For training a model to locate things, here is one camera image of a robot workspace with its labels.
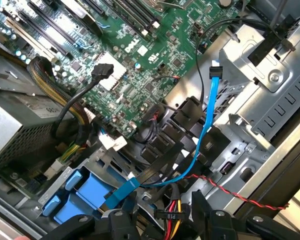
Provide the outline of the open grey PC case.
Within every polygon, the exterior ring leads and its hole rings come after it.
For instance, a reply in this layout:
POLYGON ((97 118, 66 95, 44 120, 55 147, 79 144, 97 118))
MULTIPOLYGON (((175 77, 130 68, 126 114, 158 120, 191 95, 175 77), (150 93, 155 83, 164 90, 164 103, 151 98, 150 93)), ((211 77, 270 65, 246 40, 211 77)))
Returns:
POLYGON ((288 31, 300 20, 300 0, 239 0, 238 16, 206 27, 196 45, 217 34, 208 49, 195 57, 193 67, 177 78, 177 84, 158 100, 147 122, 131 137, 111 130, 101 115, 84 102, 84 96, 114 73, 114 66, 98 63, 91 81, 74 93, 57 83, 52 62, 38 55, 24 63, 0 46, 0 56, 23 67, 44 95, 61 105, 50 135, 52 144, 25 154, 0 168, 0 216, 29 239, 41 240, 59 223, 43 216, 39 198, 66 167, 78 162, 84 151, 113 149, 126 158, 145 163, 145 169, 106 195, 109 210, 122 208, 124 200, 136 193, 136 228, 140 240, 201 240, 192 219, 192 192, 199 191, 213 210, 223 210, 244 221, 250 215, 271 219, 289 208, 290 198, 300 188, 300 107, 271 138, 273 152, 250 148, 232 139, 215 125, 216 120, 242 92, 230 93, 220 63, 220 50, 237 30, 247 25, 263 37, 274 37, 270 45, 294 50, 287 42, 288 31), (205 114, 199 137, 192 137, 195 150, 188 152, 181 142, 152 163, 141 150, 159 127, 181 104, 195 97, 205 114), (212 163, 211 174, 193 172, 199 147, 211 126, 230 139, 230 144, 212 163))

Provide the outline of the CPU socket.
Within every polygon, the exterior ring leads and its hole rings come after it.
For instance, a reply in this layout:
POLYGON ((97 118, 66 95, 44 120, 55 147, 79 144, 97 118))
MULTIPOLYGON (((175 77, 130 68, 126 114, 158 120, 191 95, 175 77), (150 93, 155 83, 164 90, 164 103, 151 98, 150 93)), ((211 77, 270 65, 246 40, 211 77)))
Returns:
POLYGON ((194 0, 141 0, 148 7, 163 12, 167 8, 186 10, 194 0))

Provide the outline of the black expansion slot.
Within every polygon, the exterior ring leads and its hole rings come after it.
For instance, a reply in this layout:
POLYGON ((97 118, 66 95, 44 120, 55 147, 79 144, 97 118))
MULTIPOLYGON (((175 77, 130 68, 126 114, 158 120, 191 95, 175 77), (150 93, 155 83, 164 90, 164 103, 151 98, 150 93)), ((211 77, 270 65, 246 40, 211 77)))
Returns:
POLYGON ((24 12, 18 11, 18 16, 21 17, 26 24, 28 24, 31 28, 33 28, 35 31, 37 31, 42 37, 44 37, 52 46, 58 50, 62 55, 64 56, 70 56, 71 54, 65 50, 61 44, 59 44, 57 41, 55 41, 52 37, 50 37, 44 29, 37 25, 30 17, 28 17, 24 12))
POLYGON ((76 41, 65 30, 63 30, 50 16, 44 13, 37 5, 32 1, 29 1, 27 5, 43 20, 45 20, 51 27, 53 27, 62 37, 64 37, 69 43, 74 45, 76 41))

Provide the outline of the white expansion slot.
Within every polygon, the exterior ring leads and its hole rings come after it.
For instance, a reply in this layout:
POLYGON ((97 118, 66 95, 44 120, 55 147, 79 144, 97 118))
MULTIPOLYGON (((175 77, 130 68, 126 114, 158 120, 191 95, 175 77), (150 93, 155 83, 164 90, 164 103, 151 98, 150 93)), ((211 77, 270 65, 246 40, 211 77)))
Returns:
POLYGON ((31 45, 41 56, 47 58, 50 62, 57 62, 58 59, 56 55, 40 42, 35 40, 29 33, 27 33, 23 27, 12 20, 10 17, 7 17, 5 20, 6 24, 11 27, 21 38, 23 38, 29 45, 31 45))

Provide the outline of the black graphics card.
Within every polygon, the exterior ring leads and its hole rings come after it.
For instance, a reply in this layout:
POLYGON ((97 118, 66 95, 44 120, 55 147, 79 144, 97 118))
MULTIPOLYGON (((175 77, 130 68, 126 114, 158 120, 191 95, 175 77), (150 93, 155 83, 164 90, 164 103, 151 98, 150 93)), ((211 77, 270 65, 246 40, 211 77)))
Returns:
POLYGON ((95 19, 75 0, 60 0, 68 12, 80 23, 82 23, 91 33, 97 37, 103 35, 103 31, 96 23, 95 19))

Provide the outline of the black plastic air shroud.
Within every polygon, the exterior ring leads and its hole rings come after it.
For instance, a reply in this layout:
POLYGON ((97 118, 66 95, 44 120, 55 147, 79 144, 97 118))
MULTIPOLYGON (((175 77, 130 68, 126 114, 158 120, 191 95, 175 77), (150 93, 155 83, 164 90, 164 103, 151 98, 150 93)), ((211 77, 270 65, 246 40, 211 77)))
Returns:
MULTIPOLYGON (((177 142, 181 142, 186 151, 194 151, 196 147, 192 137, 200 136, 205 117, 199 100, 194 96, 188 97, 145 144, 140 152, 141 157, 153 163, 177 142)), ((213 162, 230 143, 230 139, 217 127, 211 126, 201 140, 192 171, 210 175, 213 162)))

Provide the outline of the grey metal drive cage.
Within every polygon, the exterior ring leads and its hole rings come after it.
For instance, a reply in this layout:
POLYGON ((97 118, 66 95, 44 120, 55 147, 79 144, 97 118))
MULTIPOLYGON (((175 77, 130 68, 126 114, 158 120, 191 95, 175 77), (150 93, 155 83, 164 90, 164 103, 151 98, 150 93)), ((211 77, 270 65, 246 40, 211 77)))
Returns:
POLYGON ((272 153, 270 140, 300 107, 300 20, 287 32, 294 50, 271 46, 274 37, 262 36, 243 25, 219 52, 230 93, 242 92, 215 125, 249 148, 272 153))

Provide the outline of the green Dell motherboard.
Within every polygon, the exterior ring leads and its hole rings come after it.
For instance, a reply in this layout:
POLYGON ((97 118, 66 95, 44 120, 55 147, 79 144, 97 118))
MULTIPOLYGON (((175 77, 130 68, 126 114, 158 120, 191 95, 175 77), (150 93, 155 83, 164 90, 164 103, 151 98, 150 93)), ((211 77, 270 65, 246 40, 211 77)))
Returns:
POLYGON ((0 46, 28 64, 40 56, 31 45, 6 24, 10 17, 51 50, 58 61, 51 62, 56 81, 69 93, 85 87, 95 65, 114 66, 113 74, 102 80, 83 98, 111 130, 130 138, 144 125, 157 101, 163 100, 218 37, 217 33, 196 45, 205 28, 220 20, 238 16, 239 0, 221 8, 218 0, 194 0, 185 10, 166 8, 159 12, 133 0, 151 20, 148 36, 130 27, 111 6, 110 0, 75 0, 96 21, 103 32, 97 37, 76 20, 60 0, 0 0, 0 46), (31 1, 75 40, 69 43, 27 3, 31 1), (18 12, 24 12, 57 41, 70 56, 64 56, 30 27, 18 12))

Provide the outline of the empty blue disk carrier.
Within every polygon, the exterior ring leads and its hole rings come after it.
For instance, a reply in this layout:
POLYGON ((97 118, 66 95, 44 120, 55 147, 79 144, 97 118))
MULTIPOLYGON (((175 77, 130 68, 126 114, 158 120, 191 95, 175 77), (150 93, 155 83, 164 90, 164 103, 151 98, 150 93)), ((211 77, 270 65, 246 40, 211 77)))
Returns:
POLYGON ((54 195, 44 206, 42 214, 45 217, 51 216, 58 224, 63 224, 74 215, 71 211, 74 211, 73 204, 71 203, 71 194, 67 197, 60 198, 54 195))

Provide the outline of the black RAM slot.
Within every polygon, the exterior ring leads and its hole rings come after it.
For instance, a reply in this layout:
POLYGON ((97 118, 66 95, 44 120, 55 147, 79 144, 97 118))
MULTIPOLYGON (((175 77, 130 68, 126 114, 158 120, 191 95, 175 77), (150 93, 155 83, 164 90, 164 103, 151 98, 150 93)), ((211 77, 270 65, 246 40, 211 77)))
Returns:
POLYGON ((150 33, 151 20, 133 0, 110 0, 116 13, 142 37, 150 33))

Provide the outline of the grey power supply unit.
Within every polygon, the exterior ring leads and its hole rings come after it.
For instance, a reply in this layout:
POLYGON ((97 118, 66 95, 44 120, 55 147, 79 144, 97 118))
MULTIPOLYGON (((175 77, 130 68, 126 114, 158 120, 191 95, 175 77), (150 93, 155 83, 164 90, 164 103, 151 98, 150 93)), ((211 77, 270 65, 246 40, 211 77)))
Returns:
POLYGON ((23 67, 0 56, 0 168, 52 144, 51 128, 61 110, 23 67))

